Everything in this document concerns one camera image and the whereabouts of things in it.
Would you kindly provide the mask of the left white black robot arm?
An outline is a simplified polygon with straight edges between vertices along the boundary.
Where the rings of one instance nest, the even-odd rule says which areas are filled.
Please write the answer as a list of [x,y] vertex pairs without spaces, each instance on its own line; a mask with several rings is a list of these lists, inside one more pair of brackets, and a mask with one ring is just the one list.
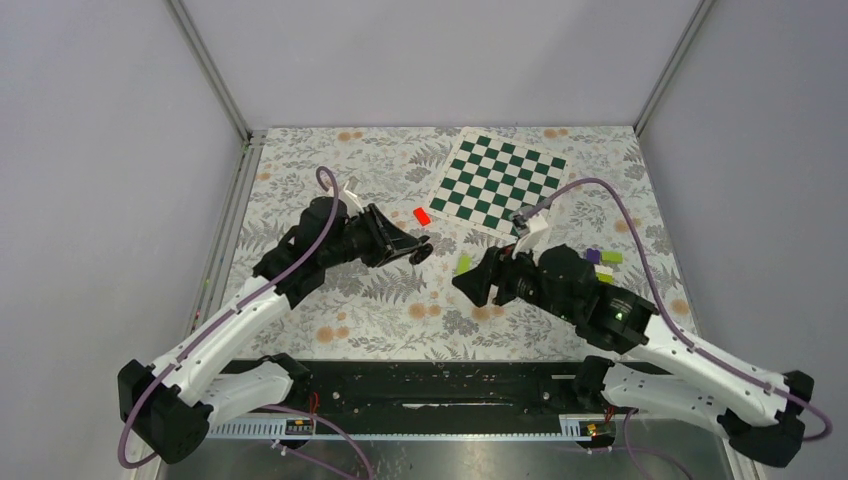
[[432,251],[427,236],[403,231],[373,204],[349,211],[341,200],[313,199],[200,328],[151,363],[132,360],[119,371],[122,435],[137,435],[154,455],[175,464],[231,419],[269,404],[301,409],[311,387],[293,363],[263,360],[244,373],[219,375],[271,321],[322,286],[329,269],[356,261],[378,268],[403,258],[417,265]]

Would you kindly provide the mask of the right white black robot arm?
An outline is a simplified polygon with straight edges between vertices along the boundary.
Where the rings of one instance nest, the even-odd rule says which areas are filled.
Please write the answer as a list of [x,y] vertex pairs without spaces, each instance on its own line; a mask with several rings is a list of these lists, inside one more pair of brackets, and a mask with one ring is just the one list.
[[603,351],[631,356],[664,370],[638,373],[588,357],[573,396],[583,410],[635,408],[698,426],[761,464],[786,467],[800,451],[800,418],[813,379],[750,364],[667,322],[650,301],[598,279],[595,266],[561,245],[539,258],[512,246],[489,248],[480,264],[452,284],[475,306],[521,299],[573,325]]

